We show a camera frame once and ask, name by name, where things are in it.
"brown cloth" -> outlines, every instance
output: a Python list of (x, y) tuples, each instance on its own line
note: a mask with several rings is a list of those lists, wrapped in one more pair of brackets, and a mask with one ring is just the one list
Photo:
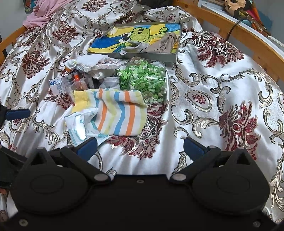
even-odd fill
[(166, 32), (166, 34), (157, 42), (143, 49), (142, 53), (168, 53), (170, 54), (178, 38), (175, 33)]

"pink blanket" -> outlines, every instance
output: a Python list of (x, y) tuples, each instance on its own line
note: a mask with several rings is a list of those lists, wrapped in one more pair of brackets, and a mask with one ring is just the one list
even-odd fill
[(51, 16), (62, 6), (72, 0), (38, 0), (33, 12), (27, 16), (23, 26), (29, 28), (34, 26), (43, 27), (51, 19)]

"wooden bed frame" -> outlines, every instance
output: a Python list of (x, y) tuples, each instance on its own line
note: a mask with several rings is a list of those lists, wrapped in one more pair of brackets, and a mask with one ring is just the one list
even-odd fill
[[(198, 0), (174, 0), (173, 5), (178, 5), (191, 15), (195, 16), (202, 24), (207, 21), (220, 29), (219, 34), (226, 38), (230, 29), (235, 24), (229, 19), (204, 8), (197, 7)], [(2, 51), (10, 44), (14, 45), (17, 38), (26, 30), (23, 26), (12, 33), (8, 38), (0, 43), (0, 66), (5, 57)], [(254, 52), (253, 59), (277, 82), (279, 79), (284, 81), (284, 59), (267, 43), (261, 40), (252, 32), (244, 27), (236, 26), (232, 36), (239, 40)]]

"floral bedspread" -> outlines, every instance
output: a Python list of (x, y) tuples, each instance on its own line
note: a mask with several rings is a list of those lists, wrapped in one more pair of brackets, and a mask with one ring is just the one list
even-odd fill
[[(54, 96), (49, 80), (65, 75), (66, 60), (85, 55), (92, 38), (116, 23), (183, 22), (178, 59), (168, 63), (169, 97), (148, 106), (146, 125), (135, 137), (112, 136), (90, 163), (107, 174), (167, 174), (191, 163), (183, 139), (223, 150), (246, 147), (271, 187), (266, 208), (284, 218), (284, 94), (250, 57), (197, 20), (171, 6), (148, 10), (133, 0), (74, 0), (43, 28), (27, 29), (0, 69), (0, 97), (11, 109), (29, 108), (30, 117), (6, 121), (3, 146), (25, 156), (70, 144), (63, 117), (71, 113), (66, 94)], [(1, 194), (0, 220), (9, 202)]]

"striped cloth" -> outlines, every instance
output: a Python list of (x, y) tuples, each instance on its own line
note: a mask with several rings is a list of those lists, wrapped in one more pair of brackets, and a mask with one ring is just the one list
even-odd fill
[(96, 107), (97, 115), (86, 127), (86, 135), (95, 129), (105, 135), (139, 135), (146, 123), (147, 106), (140, 91), (113, 88), (75, 91), (73, 112)]

